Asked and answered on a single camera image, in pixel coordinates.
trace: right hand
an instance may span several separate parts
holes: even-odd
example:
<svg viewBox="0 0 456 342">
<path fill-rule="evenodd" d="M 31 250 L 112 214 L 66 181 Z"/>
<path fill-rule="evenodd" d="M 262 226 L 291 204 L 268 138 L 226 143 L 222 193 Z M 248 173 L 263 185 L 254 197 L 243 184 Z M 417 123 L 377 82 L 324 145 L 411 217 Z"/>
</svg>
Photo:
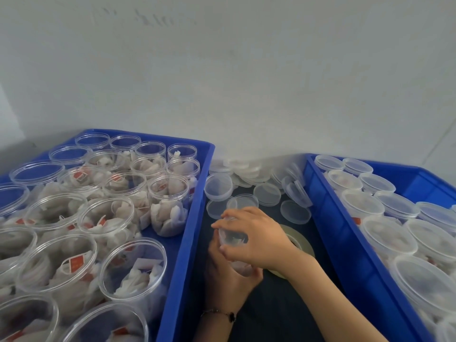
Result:
<svg viewBox="0 0 456 342">
<path fill-rule="evenodd" d="M 257 207 L 229 209 L 212 228 L 245 233 L 248 242 L 241 246 L 222 245 L 220 252 L 227 260 L 252 264 L 262 269 L 280 271 L 284 262 L 293 259 L 299 249 L 288 239 L 280 225 Z"/>
</svg>

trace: blue plastic tray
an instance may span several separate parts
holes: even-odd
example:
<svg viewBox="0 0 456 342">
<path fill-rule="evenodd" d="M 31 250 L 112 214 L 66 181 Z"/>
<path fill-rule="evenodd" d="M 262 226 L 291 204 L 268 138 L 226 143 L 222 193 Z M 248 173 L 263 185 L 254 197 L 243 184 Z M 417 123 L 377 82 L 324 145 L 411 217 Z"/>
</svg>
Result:
<svg viewBox="0 0 456 342">
<path fill-rule="evenodd" d="M 314 204 L 312 217 L 347 298 L 390 342 L 434 341 L 314 164 L 316 155 L 305 157 L 305 188 Z M 446 208 L 456 204 L 456 189 L 423 168 L 365 162 L 374 174 L 393 183 L 396 193 L 413 202 L 427 201 Z"/>
<path fill-rule="evenodd" d="M 197 160 L 201 165 L 201 178 L 206 178 L 208 176 L 209 166 L 215 149 L 213 144 L 199 140 L 133 133 L 113 129 L 87 129 L 60 145 L 75 144 L 75 138 L 92 132 L 107 133 L 110 137 L 115 137 L 119 134 L 131 133 L 138 135 L 142 141 L 161 141 L 166 145 L 166 147 L 174 143 L 192 144 L 196 146 L 198 150 Z M 44 152 L 37 158 L 33 159 L 33 161 L 48 159 L 48 152 Z M 4 182 L 10 182 L 8 174 L 0 176 L 0 183 Z M 163 282 L 166 285 L 169 285 L 169 289 L 165 309 L 163 311 L 160 327 L 158 329 L 157 341 L 160 342 L 173 341 L 175 339 L 175 331 L 180 329 L 181 314 L 183 310 L 181 303 L 185 302 L 184 299 L 190 279 L 188 270 L 191 270 L 193 267 L 201 220 L 206 204 L 206 196 L 203 193 L 204 185 L 205 180 L 200 180 L 195 188 L 193 202 L 188 213 L 187 224 L 183 234 L 175 237 L 160 237 L 150 226 L 143 230 L 144 236 L 155 238 L 163 244 L 168 256 L 168 270 L 163 278 Z M 154 328 L 152 328 L 151 336 L 154 337 L 156 334 L 157 332 L 154 331 Z"/>
</svg>

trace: dark table surface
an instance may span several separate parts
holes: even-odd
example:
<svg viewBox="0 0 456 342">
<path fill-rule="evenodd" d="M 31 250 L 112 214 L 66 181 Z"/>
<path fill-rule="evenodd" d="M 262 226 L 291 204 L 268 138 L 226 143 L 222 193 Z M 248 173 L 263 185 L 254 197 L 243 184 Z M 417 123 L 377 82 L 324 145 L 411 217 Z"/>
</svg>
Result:
<svg viewBox="0 0 456 342">
<path fill-rule="evenodd" d="M 239 187 L 234 190 L 232 195 L 236 196 L 242 193 L 253 194 L 253 187 Z M 284 194 L 278 205 L 274 207 L 260 205 L 260 209 L 271 218 L 274 218 L 279 224 L 292 227 L 304 235 L 312 245 L 316 259 L 323 270 L 338 288 L 341 288 L 313 220 L 311 219 L 305 225 L 297 225 L 288 222 L 281 215 L 280 205 L 282 201 L 288 199 L 288 196 Z M 203 309 L 203 273 L 208 254 L 208 244 L 213 234 L 211 224 L 214 221 L 205 210 L 182 319 L 180 340 L 184 342 L 191 341 L 193 338 Z M 324 341 L 324 339 L 307 306 L 290 283 L 265 270 L 264 280 L 250 294 L 242 310 L 237 315 L 230 341 L 293 342 Z"/>
</svg>

